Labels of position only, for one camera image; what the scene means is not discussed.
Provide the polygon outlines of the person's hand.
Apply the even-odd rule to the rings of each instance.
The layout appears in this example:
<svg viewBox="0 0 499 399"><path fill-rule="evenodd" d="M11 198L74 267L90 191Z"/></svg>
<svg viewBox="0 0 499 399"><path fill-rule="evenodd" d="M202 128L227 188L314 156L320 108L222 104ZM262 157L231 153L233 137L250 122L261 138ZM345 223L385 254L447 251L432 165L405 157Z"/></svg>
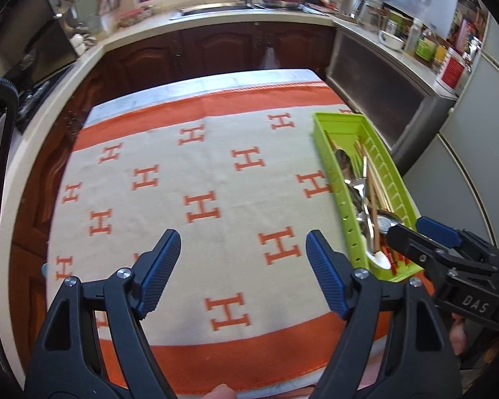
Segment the person's hand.
<svg viewBox="0 0 499 399"><path fill-rule="evenodd" d="M453 323L449 331L452 350L456 356L460 356L467 346L467 336L464 331L465 319L458 314L451 315Z"/></svg>

